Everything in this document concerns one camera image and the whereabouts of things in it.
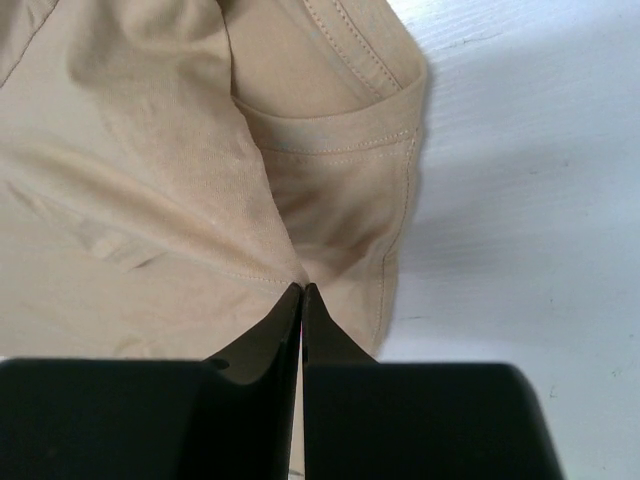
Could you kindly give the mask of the beige t shirt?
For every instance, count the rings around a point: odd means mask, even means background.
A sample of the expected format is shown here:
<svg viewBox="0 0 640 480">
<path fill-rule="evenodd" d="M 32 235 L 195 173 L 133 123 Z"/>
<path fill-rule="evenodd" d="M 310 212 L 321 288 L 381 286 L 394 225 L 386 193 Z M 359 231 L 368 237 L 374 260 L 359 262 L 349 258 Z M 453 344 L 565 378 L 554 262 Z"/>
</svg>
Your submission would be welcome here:
<svg viewBox="0 0 640 480">
<path fill-rule="evenodd" d="M 199 358 L 291 284 L 383 342 L 427 64 L 384 1 L 5 1 L 1 353 Z"/>
</svg>

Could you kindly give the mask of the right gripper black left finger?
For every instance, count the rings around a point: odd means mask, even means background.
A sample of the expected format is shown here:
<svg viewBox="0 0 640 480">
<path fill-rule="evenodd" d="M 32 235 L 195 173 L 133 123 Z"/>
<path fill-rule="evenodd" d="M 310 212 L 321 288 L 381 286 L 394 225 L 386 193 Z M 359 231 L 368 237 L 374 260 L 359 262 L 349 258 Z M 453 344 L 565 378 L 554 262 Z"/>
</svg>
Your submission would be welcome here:
<svg viewBox="0 0 640 480">
<path fill-rule="evenodd" d="M 5 479 L 284 479 L 303 291 L 203 360 L 1 364 Z"/>
</svg>

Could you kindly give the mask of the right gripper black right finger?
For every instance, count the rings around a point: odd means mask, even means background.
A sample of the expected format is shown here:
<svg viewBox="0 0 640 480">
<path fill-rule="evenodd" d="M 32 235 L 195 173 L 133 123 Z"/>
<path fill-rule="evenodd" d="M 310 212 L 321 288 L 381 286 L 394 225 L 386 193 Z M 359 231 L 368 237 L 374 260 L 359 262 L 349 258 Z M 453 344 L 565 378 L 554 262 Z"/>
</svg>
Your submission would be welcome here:
<svg viewBox="0 0 640 480">
<path fill-rule="evenodd" d="M 505 363 L 380 363 L 331 318 L 315 285 L 301 307 L 310 479 L 559 479 L 536 394 Z"/>
</svg>

